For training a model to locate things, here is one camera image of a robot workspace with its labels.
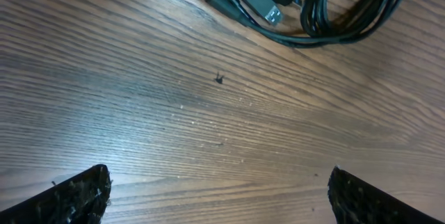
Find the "black cable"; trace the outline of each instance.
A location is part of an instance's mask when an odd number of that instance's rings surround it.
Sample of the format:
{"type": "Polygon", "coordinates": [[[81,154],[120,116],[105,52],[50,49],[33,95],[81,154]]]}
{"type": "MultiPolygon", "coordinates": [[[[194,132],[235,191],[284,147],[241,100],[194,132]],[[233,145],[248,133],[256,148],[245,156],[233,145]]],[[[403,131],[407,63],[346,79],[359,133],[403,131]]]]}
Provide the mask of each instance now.
{"type": "Polygon", "coordinates": [[[370,36],[391,16],[401,1],[359,0],[341,22],[334,23],[327,17],[327,0],[304,0],[300,22],[309,37],[289,36],[265,29],[249,14],[238,22],[289,47],[310,48],[335,43],[348,44],[370,36]]]}

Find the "dark spot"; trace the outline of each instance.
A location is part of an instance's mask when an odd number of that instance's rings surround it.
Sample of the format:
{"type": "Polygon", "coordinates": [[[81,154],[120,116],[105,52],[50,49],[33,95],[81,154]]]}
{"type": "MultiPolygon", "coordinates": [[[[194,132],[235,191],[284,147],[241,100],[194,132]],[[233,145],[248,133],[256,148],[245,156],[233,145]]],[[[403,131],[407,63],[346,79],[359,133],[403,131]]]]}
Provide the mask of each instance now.
{"type": "Polygon", "coordinates": [[[215,79],[216,82],[218,82],[219,84],[223,84],[223,78],[224,78],[224,75],[222,75],[220,77],[220,73],[219,72],[216,73],[216,79],[215,79]]]}

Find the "brown wood grain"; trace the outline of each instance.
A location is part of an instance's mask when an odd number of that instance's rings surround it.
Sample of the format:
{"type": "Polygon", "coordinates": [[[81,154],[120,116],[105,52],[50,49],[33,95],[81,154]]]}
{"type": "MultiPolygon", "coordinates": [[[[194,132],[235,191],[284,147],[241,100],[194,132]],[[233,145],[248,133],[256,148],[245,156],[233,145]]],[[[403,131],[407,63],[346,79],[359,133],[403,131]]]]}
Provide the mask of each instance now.
{"type": "Polygon", "coordinates": [[[289,49],[202,0],[1,0],[0,209],[105,163],[104,223],[335,223],[338,164],[445,221],[444,4],[289,49]]]}

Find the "wooden table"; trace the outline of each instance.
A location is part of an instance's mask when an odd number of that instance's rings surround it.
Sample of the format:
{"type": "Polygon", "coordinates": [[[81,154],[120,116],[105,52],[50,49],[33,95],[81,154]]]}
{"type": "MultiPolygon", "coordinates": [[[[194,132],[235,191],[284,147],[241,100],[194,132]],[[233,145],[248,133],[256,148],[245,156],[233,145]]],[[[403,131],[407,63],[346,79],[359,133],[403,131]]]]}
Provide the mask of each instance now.
{"type": "Polygon", "coordinates": [[[0,209],[105,163],[103,223],[335,223],[338,164],[445,221],[445,0],[317,49],[203,0],[1,3],[0,209]]]}

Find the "micro usb connector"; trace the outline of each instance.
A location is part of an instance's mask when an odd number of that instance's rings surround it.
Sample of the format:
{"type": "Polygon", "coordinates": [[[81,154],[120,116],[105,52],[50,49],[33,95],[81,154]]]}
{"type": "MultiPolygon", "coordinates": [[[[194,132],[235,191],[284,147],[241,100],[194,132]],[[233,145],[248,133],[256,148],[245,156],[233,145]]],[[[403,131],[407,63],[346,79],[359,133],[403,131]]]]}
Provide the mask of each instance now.
{"type": "Polygon", "coordinates": [[[273,0],[243,0],[250,9],[263,17],[269,24],[277,25],[283,19],[283,14],[273,0]]]}

